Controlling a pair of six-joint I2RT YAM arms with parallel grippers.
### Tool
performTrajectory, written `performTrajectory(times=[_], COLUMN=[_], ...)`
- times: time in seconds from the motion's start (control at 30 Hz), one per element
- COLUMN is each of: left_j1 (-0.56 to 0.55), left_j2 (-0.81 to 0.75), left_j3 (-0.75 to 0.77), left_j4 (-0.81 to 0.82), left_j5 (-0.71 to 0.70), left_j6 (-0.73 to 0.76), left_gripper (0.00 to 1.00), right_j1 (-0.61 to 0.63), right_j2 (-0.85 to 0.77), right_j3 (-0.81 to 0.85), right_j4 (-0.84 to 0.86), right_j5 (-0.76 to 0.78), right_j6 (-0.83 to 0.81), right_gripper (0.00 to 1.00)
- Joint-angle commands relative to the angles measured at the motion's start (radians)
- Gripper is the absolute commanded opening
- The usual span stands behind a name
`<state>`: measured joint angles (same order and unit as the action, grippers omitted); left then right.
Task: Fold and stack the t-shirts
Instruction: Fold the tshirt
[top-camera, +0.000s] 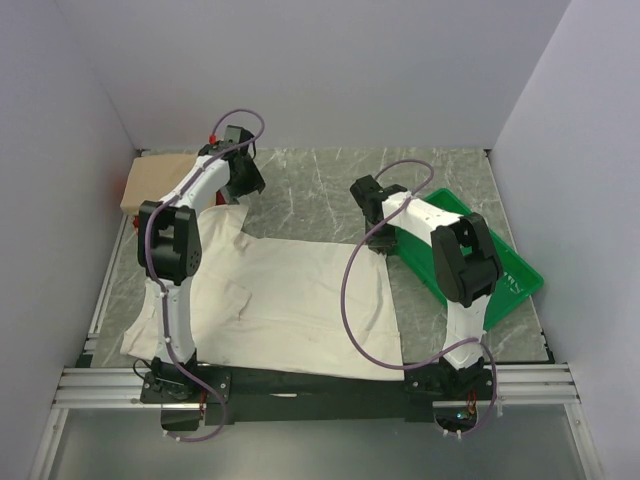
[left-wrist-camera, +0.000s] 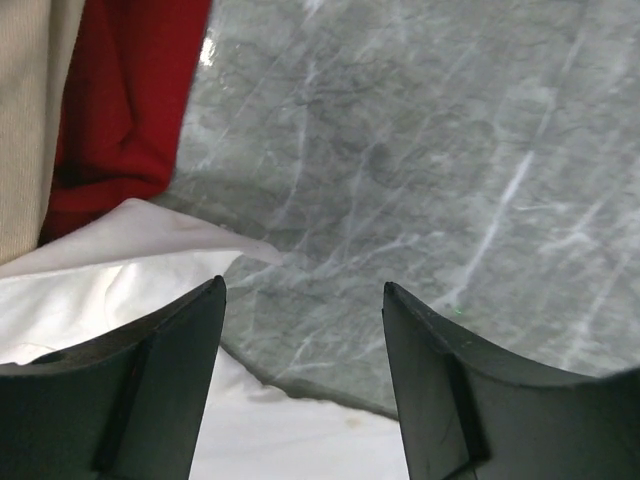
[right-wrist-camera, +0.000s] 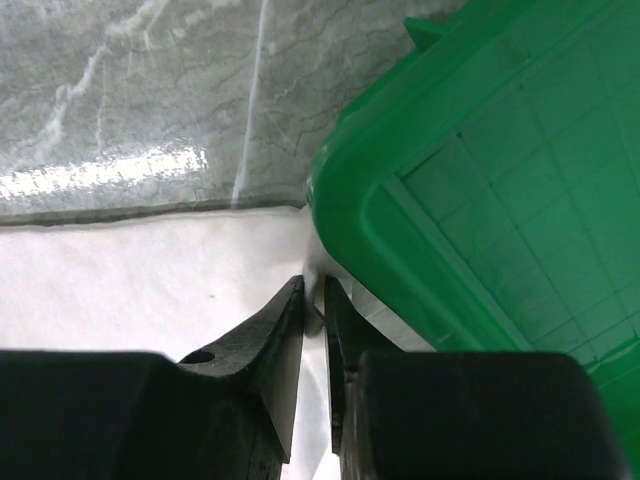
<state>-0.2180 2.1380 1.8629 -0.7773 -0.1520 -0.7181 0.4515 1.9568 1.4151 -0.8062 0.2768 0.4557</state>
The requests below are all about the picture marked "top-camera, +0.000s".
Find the white t shirt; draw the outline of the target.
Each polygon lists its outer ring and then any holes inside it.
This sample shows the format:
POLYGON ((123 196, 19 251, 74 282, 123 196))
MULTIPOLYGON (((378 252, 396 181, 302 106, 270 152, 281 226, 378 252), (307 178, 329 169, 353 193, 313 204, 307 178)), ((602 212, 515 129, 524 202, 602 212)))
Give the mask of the white t shirt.
POLYGON ((402 372, 386 261, 350 245, 255 238, 245 206, 198 218, 203 262, 191 287, 200 361, 396 381, 402 372))

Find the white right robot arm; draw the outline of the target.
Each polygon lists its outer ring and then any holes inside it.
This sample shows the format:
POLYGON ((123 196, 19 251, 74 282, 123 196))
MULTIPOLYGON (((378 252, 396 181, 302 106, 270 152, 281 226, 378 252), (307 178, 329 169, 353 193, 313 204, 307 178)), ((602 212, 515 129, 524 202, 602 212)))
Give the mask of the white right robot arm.
POLYGON ((386 254, 403 230, 431 247, 435 280, 447 301, 446 337, 436 359, 442 367, 439 387, 460 399, 469 392, 484 367, 486 311, 503 266, 484 218, 454 214, 435 207, 394 184, 382 187, 367 175, 356 180, 350 193, 365 219, 365 237, 347 262, 351 272, 359 250, 366 246, 386 254))

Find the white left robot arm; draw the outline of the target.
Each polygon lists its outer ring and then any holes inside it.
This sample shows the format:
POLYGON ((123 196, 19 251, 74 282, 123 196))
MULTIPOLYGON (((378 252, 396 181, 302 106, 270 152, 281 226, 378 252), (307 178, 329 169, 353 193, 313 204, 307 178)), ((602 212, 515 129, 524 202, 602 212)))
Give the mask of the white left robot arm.
POLYGON ((211 137, 173 190, 139 207, 138 262, 151 281, 160 315, 151 372, 179 402, 193 399, 204 384, 197 374, 190 320, 192 278, 202 261, 198 215, 220 191, 237 199, 265 188, 254 163, 255 139, 245 129, 239 132, 237 139, 211 137))

